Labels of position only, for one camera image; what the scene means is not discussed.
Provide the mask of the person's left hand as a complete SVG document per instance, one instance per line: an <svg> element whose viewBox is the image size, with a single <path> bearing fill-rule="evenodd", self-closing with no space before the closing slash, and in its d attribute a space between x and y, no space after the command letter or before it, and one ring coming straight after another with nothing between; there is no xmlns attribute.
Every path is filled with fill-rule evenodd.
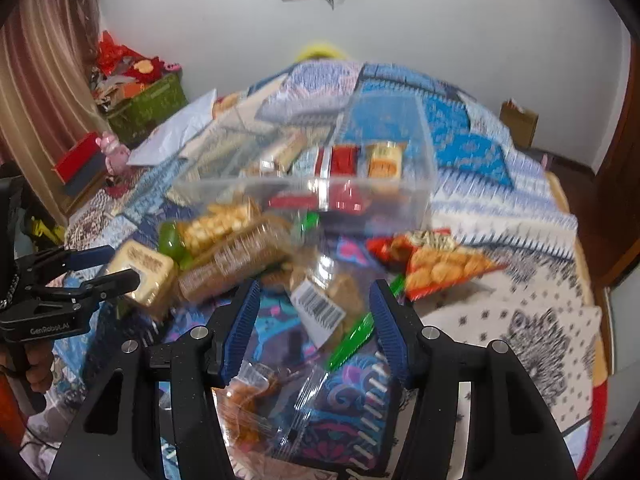
<svg viewBox="0 0 640 480"><path fill-rule="evenodd" d="M29 368L26 378L33 392L46 393L52 385L52 364L54 361L53 342L42 340L26 344Z"/></svg>

